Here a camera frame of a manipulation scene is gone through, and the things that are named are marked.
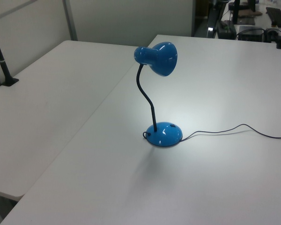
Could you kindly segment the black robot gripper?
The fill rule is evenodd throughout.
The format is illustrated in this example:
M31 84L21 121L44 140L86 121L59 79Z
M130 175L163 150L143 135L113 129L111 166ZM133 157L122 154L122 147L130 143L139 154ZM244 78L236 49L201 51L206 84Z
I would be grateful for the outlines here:
M215 27L216 21L219 18L220 11L222 9L224 0L209 0L208 1L208 29L207 38L216 38L218 29Z

